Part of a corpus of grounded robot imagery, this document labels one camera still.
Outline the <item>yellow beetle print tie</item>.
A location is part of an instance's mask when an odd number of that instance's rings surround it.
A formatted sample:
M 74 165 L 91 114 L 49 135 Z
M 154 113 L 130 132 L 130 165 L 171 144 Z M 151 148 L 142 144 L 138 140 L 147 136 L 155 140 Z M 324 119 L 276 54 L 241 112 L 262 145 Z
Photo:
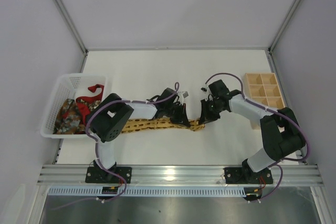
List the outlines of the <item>yellow beetle print tie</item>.
M 165 130 L 165 129 L 186 129 L 193 132 L 200 131 L 205 128 L 205 124 L 199 124 L 198 120 L 189 120 L 190 127 L 173 124 L 169 118 L 161 119 L 129 119 L 123 127 L 121 133 L 135 133 L 151 130 Z

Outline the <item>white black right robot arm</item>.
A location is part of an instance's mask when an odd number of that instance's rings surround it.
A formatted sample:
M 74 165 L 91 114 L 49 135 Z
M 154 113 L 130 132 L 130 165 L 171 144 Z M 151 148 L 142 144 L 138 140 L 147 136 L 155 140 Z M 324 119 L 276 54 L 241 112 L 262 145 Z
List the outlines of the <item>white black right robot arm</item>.
M 242 90 L 230 91 L 222 80 L 206 84 L 201 90 L 206 97 L 201 100 L 200 124 L 214 122 L 220 119 L 220 113 L 227 111 L 254 121 L 261 130 L 262 148 L 245 159 L 227 183 L 254 184 L 272 165 L 307 146 L 292 109 L 266 107 L 248 99 Z

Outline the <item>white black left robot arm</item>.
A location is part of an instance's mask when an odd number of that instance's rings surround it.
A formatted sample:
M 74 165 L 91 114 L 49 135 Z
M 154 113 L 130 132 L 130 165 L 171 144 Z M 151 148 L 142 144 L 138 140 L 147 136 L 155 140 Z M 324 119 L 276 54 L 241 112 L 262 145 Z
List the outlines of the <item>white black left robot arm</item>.
M 123 100 L 117 94 L 108 95 L 88 116 L 86 134 L 95 140 L 94 166 L 115 173 L 114 139 L 123 131 L 152 130 L 156 126 L 191 127 L 186 115 L 186 91 L 166 88 L 162 94 L 146 101 Z

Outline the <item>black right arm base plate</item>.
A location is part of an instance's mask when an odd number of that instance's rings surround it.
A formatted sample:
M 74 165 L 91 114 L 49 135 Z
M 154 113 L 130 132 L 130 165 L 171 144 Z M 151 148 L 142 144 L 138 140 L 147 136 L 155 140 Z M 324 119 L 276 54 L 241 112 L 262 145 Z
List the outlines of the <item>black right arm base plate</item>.
M 224 177 L 227 184 L 252 184 L 257 185 L 259 183 L 271 185 L 274 180 L 272 178 L 271 171 L 267 168 L 253 172 L 247 167 L 226 167 L 224 168 Z

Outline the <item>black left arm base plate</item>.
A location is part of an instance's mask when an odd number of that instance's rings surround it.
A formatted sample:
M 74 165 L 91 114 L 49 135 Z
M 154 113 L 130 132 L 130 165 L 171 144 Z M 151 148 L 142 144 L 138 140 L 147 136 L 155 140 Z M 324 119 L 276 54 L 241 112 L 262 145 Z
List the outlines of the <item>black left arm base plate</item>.
M 123 177 L 127 184 L 131 182 L 131 167 L 116 167 L 114 173 Z M 90 166 L 87 168 L 85 183 L 88 184 L 118 184 L 121 181 L 119 177 L 111 175 L 100 167 Z

